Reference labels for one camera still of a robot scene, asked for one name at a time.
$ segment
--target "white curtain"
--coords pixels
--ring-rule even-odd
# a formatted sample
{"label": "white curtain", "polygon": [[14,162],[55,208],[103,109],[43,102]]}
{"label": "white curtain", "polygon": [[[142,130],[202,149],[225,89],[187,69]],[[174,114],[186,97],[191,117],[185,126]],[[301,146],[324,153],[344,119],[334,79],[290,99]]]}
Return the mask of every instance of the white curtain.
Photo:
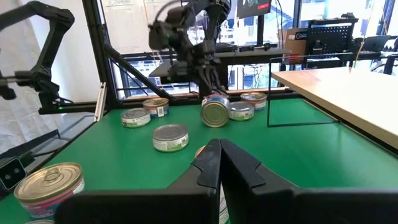
{"label": "white curtain", "polygon": [[[18,0],[0,0],[0,13],[21,5]],[[0,70],[13,76],[17,70],[30,70],[36,63],[40,48],[29,19],[0,32]],[[15,100],[0,97],[0,154],[8,149],[59,128],[62,115],[38,114],[41,107],[37,93],[29,87],[10,85]]]}

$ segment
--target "canned food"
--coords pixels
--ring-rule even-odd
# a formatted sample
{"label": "canned food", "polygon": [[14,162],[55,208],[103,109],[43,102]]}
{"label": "canned food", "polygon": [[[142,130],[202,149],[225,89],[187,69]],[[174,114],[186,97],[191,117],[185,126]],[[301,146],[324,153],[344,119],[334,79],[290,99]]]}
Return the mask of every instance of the canned food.
{"label": "canned food", "polygon": [[[202,152],[202,150],[205,149],[206,146],[202,146],[197,150],[195,153],[195,158]],[[228,208],[226,206],[226,200],[225,200],[225,195],[224,195],[224,188],[223,184],[221,183],[220,185],[220,214],[218,216],[218,223],[219,224],[225,224],[228,219],[229,219],[229,213],[228,213]]]}
{"label": "canned food", "polygon": [[220,128],[228,122],[230,103],[219,94],[208,95],[201,103],[200,116],[209,127]]}
{"label": "canned food", "polygon": [[267,95],[257,92],[243,93],[241,99],[243,102],[250,103],[256,111],[259,111],[266,107]]}
{"label": "canned food", "polygon": [[51,220],[36,220],[25,224],[54,224],[54,222]]}
{"label": "canned food", "polygon": [[254,116],[254,107],[246,102],[233,102],[229,110],[229,118],[235,121],[247,121]]}
{"label": "canned food", "polygon": [[85,181],[77,163],[66,162],[38,170],[21,181],[14,190],[19,203],[32,218],[47,218],[57,207],[82,192]]}
{"label": "canned food", "polygon": [[149,122],[149,111],[144,108],[134,108],[122,114],[122,124],[125,128],[138,128]]}
{"label": "canned food", "polygon": [[169,100],[166,98],[154,98],[142,103],[149,110],[151,118],[160,118],[169,113]]}
{"label": "canned food", "polygon": [[176,152],[187,146],[188,129],[182,124],[166,124],[152,134],[155,149],[161,152]]}

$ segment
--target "white wall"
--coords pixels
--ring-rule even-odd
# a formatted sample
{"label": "white wall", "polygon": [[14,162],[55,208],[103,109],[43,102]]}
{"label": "white wall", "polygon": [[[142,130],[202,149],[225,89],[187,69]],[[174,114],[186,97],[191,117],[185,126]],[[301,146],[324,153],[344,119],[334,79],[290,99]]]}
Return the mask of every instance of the white wall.
{"label": "white wall", "polygon": [[[52,81],[60,85],[60,96],[74,102],[96,101],[100,79],[82,0],[40,0],[40,2],[69,9],[75,16],[75,23],[64,35],[52,67]],[[39,16],[31,17],[30,21],[42,49],[49,32],[49,22]]]}

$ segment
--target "whiteboard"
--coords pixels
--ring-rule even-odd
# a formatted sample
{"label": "whiteboard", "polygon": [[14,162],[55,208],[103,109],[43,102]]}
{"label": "whiteboard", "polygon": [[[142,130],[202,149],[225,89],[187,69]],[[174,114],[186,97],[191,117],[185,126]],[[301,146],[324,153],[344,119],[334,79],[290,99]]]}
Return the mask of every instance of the whiteboard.
{"label": "whiteboard", "polygon": [[[149,47],[148,24],[153,23],[160,8],[171,0],[101,0],[111,45],[120,54],[152,52]],[[167,7],[158,20],[164,21]]]}

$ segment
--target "pegboard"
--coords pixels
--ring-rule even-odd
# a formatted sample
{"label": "pegboard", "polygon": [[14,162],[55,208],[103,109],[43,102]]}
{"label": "pegboard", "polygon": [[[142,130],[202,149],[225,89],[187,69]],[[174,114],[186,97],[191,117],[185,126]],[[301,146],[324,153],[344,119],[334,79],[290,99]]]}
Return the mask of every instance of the pegboard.
{"label": "pegboard", "polygon": [[[308,26],[307,43],[305,45],[305,55],[335,54],[349,50],[353,29],[354,23],[348,26],[326,27],[312,27],[310,23]],[[320,41],[321,51],[314,52],[313,48],[318,40]]]}

